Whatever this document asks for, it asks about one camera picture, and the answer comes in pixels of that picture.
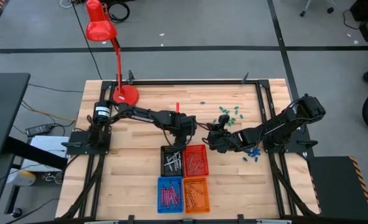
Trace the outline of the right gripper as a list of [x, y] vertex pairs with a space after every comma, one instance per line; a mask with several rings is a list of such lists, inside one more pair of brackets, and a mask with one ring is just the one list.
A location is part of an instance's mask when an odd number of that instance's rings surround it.
[[210, 131], [206, 138], [207, 145], [212, 151], [226, 153], [237, 149], [237, 139], [230, 132], [225, 132], [225, 125], [229, 122], [230, 116], [222, 114], [218, 118], [216, 128], [218, 131]]

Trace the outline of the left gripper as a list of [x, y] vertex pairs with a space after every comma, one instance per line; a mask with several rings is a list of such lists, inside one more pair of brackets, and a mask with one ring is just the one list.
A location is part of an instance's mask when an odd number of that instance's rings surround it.
[[173, 119], [173, 128], [171, 133], [175, 137], [173, 143], [174, 150], [184, 150], [186, 148], [186, 139], [188, 136], [194, 136], [196, 133], [197, 124], [196, 116], [187, 116], [185, 114], [176, 114]]

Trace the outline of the red plastic slotted basket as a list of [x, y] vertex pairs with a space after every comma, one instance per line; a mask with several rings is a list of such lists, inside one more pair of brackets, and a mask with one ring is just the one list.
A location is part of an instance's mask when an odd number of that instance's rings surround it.
[[[188, 164], [192, 154], [194, 154], [194, 158], [189, 169]], [[194, 174], [192, 174], [194, 168], [201, 159], [203, 160], [202, 164], [199, 166], [199, 169]], [[183, 163], [185, 177], [198, 177], [209, 175], [208, 157], [206, 147], [203, 144], [187, 146], [186, 149], [183, 151]]]

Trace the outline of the orange plastic slotted basket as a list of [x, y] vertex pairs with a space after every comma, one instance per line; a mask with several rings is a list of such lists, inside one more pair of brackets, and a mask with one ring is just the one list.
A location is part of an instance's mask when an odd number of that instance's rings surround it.
[[[187, 182], [195, 182], [200, 181], [203, 182], [203, 190], [205, 191], [205, 197], [202, 197], [197, 192], [192, 190], [194, 198], [196, 200], [196, 207], [188, 208], [186, 203], [186, 191], [189, 189], [189, 185]], [[208, 182], [206, 177], [196, 177], [196, 178], [184, 178], [183, 179], [183, 198], [184, 198], [184, 207], [185, 213], [187, 214], [197, 214], [197, 213], [208, 213], [210, 212], [210, 202], [209, 202], [209, 192], [208, 192]]]

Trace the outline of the blue plastic slotted basket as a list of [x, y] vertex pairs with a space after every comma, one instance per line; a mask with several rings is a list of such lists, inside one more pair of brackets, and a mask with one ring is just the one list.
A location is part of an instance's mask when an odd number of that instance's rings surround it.
[[[183, 179], [182, 177], [159, 177], [157, 184], [157, 212], [158, 213], [182, 213], [183, 212]], [[170, 208], [168, 209], [166, 206], [161, 207], [161, 188], [166, 187], [170, 189], [170, 183], [173, 184], [173, 187], [177, 193], [178, 183], [181, 184], [181, 198], [182, 202], [179, 203], [179, 206], [174, 206], [172, 201], [170, 202]]]

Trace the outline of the black hazard-striped platform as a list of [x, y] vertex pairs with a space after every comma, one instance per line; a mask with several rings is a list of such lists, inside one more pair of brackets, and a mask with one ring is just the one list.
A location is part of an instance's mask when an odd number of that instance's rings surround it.
[[308, 159], [320, 215], [368, 221], [368, 189], [351, 156]]

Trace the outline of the white box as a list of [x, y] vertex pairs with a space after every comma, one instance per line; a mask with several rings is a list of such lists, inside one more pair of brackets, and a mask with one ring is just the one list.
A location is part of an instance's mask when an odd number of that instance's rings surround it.
[[[68, 141], [69, 137], [66, 136], [34, 136], [30, 140], [30, 145], [55, 154], [56, 156], [66, 158], [67, 148], [63, 146], [62, 143]], [[27, 159], [23, 161], [22, 166], [29, 172], [60, 172], [60, 169], [40, 165], [37, 162]]]

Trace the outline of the red desk lamp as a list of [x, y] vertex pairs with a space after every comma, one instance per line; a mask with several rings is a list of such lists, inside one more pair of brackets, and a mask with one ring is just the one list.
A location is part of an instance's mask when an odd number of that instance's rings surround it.
[[124, 85], [122, 81], [121, 46], [117, 40], [117, 29], [107, 15], [107, 8], [100, 0], [87, 0], [86, 8], [90, 21], [86, 26], [86, 39], [93, 42], [109, 40], [116, 54], [116, 88], [113, 100], [118, 103], [135, 105], [139, 99], [139, 92], [133, 85]]

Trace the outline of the black power adapter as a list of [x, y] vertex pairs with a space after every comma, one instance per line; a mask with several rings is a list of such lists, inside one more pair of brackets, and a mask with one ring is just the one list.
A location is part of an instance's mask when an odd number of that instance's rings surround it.
[[51, 132], [53, 128], [54, 128], [53, 124], [41, 124], [38, 126], [27, 128], [25, 130], [25, 133], [28, 138], [31, 138], [38, 135], [48, 134]]

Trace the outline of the black desk leg bar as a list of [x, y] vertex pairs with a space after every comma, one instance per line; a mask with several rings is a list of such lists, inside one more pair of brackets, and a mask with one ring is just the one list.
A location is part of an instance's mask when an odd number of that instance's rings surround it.
[[60, 170], [65, 170], [68, 163], [68, 159], [64, 157], [41, 150], [12, 137], [8, 137], [6, 139], [1, 152], [5, 154], [13, 154]]

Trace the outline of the office chair base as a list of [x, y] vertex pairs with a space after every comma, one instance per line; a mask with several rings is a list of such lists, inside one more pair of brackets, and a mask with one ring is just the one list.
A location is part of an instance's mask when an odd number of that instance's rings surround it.
[[[300, 13], [300, 17], [304, 17], [305, 16], [305, 14], [307, 13], [307, 11], [309, 10], [309, 7], [310, 7], [312, 1], [313, 0], [307, 0], [304, 9]], [[326, 12], [328, 14], [333, 13], [334, 12], [334, 7], [336, 6], [335, 0], [325, 0], [325, 1], [328, 2], [328, 4], [329, 4], [329, 7], [327, 8]]]

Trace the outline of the white yellow bottle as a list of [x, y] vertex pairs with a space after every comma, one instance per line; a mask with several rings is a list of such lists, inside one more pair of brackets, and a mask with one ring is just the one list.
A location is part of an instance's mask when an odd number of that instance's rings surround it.
[[18, 170], [18, 169], [11, 169], [6, 183], [16, 185], [19, 187], [29, 187], [31, 186], [36, 180], [36, 175], [26, 171], [26, 170]]

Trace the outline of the black desk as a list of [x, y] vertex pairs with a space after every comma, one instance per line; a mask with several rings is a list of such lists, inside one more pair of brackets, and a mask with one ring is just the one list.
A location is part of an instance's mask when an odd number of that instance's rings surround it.
[[28, 73], [0, 73], [0, 154], [13, 154], [23, 142], [10, 137], [28, 86]]

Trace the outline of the black aluminium table frame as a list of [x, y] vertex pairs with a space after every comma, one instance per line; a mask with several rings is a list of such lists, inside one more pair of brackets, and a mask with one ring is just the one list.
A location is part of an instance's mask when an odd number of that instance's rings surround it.
[[[138, 105], [152, 110], [174, 110], [196, 116], [208, 123], [238, 106], [239, 116], [231, 131], [257, 126], [291, 99], [283, 79], [271, 79], [269, 89], [238, 80], [161, 80], [138, 81]], [[123, 119], [112, 126], [111, 149], [105, 158], [99, 190], [99, 220], [218, 220], [279, 216], [269, 157], [262, 153], [255, 162], [245, 153], [208, 152], [207, 176], [210, 212], [187, 214], [157, 212], [157, 181], [160, 176], [160, 148], [167, 143], [162, 131], [149, 123]]]

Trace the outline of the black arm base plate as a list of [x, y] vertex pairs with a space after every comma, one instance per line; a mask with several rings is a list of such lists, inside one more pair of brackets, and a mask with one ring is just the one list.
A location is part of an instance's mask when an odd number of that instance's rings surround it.
[[283, 143], [273, 143], [272, 140], [263, 140], [265, 152], [268, 153], [298, 153], [305, 152], [318, 144], [316, 140], [306, 140], [298, 137], [291, 137]]
[[111, 143], [111, 132], [80, 131], [72, 132], [68, 142], [61, 145], [67, 148], [69, 155], [102, 155], [108, 154]]

